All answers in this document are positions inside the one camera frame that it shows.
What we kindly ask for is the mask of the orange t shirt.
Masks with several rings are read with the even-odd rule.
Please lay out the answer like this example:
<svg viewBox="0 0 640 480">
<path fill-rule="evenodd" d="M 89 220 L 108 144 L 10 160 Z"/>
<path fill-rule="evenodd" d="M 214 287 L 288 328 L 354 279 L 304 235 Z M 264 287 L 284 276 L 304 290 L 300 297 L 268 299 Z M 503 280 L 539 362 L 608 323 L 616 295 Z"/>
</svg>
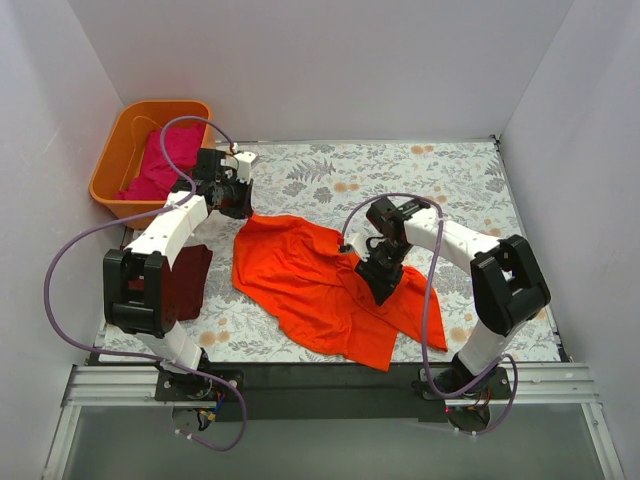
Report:
<svg viewBox="0 0 640 480">
<path fill-rule="evenodd" d="M 232 283 L 269 314 L 295 343 L 388 370 L 398 334 L 445 352 L 440 306 L 413 267 L 378 306 L 355 272 L 358 258 L 338 251 L 341 234 L 301 217 L 253 215 L 234 241 Z"/>
</svg>

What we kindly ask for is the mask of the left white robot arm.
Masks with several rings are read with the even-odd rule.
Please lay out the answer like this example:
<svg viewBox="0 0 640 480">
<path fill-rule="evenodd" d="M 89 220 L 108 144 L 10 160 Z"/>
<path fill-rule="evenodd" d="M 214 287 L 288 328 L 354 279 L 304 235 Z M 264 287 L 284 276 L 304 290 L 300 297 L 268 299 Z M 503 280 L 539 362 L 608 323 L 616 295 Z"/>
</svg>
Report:
<svg viewBox="0 0 640 480">
<path fill-rule="evenodd" d="M 197 290 L 205 280 L 194 273 L 184 279 L 175 272 L 184 245 L 209 214 L 239 220 L 252 213 L 253 152 L 228 153 L 202 148 L 196 165 L 180 176 L 158 215 L 122 250 L 103 259 L 104 313 L 108 324 L 141 341 L 158 358 L 166 385 L 188 399 L 213 397 L 207 354 L 180 325 L 185 288 Z"/>
</svg>

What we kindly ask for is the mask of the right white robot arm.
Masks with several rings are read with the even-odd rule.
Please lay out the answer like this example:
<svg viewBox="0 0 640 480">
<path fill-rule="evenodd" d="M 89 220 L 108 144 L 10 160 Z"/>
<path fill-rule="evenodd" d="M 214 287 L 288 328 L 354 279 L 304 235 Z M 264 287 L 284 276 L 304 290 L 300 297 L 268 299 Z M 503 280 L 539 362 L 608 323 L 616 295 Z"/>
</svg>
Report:
<svg viewBox="0 0 640 480">
<path fill-rule="evenodd" d="M 501 239 L 445 218 L 435 202 L 409 194 L 397 206 L 389 195 L 364 202 L 377 236 L 344 235 L 341 253 L 354 253 L 355 271 L 377 305 L 399 286 L 403 261 L 419 247 L 444 258 L 471 278 L 478 321 L 450 366 L 438 375 L 424 371 L 428 391 L 444 399 L 475 397 L 506 359 L 506 348 L 524 324 L 551 301 L 550 290 L 528 241 L 520 235 Z"/>
</svg>

